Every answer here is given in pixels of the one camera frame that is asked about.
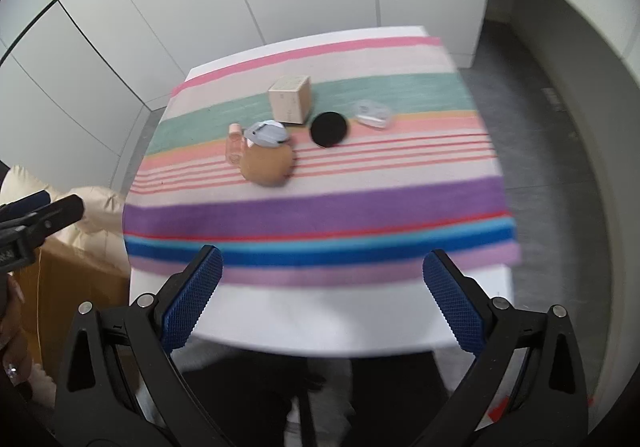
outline cardboard box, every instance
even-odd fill
[[[71,321],[84,301],[104,309],[129,304],[129,272],[49,238],[36,262],[15,272],[24,292],[22,327],[34,360],[57,381]]]
[[[308,75],[281,77],[268,91],[273,120],[305,123],[312,106],[311,79]]]

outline blue stripe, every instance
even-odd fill
[[[251,253],[296,253],[296,252],[336,252],[338,250],[373,249],[379,247],[396,247],[421,243],[429,239],[446,239],[454,236],[468,236],[497,229],[513,228],[513,218],[501,217],[492,220],[459,223],[438,229],[428,229],[395,234],[378,234],[371,236],[339,237],[329,239],[303,239],[292,241],[229,241],[216,243],[215,246],[225,252]],[[148,237],[127,236],[127,243],[146,245],[162,249],[181,248],[185,250],[199,250],[202,245],[209,245],[204,241],[181,239],[153,239]]]
[[[446,252],[473,249],[484,245],[492,245],[515,238],[513,226],[486,230],[474,234],[456,234],[438,236],[431,233],[420,241],[389,244],[381,247],[348,250],[264,250],[252,252],[246,249],[226,249],[225,243],[216,244],[222,251],[225,265],[235,267],[313,267],[327,265],[356,265],[362,263],[378,263],[399,259],[424,257],[434,249],[444,249]],[[126,245],[129,255],[147,257],[159,261],[175,261],[188,263],[205,243],[174,242],[162,246],[136,242],[127,237]]]

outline gray floor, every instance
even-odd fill
[[[497,149],[516,218],[523,261],[513,268],[513,303],[568,309],[592,395],[609,328],[610,261],[600,195],[580,138],[568,113],[554,110],[543,94],[549,79],[507,25],[485,23],[474,65],[461,73]],[[153,112],[143,131],[127,185],[161,114]],[[436,356],[447,387],[455,388],[471,356],[459,348]]]

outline gray compact lid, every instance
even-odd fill
[[[264,120],[245,129],[244,137],[260,147],[279,147],[289,140],[289,133],[280,122]]]

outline small beige box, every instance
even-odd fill
[[[269,88],[273,120],[284,123],[305,123],[311,111],[311,78],[308,75],[281,77]]]

